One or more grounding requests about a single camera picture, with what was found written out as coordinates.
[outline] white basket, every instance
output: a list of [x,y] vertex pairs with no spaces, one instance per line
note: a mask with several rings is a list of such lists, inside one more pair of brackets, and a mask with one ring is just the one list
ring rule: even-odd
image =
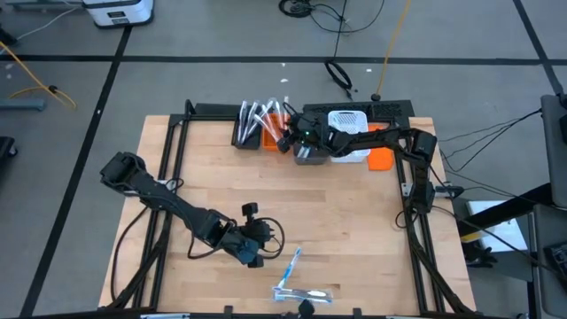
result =
[[[329,125],[349,134],[369,131],[366,114],[361,111],[332,111],[329,112]],[[370,155],[370,150],[354,151],[344,157],[331,157],[333,163],[360,163]]]

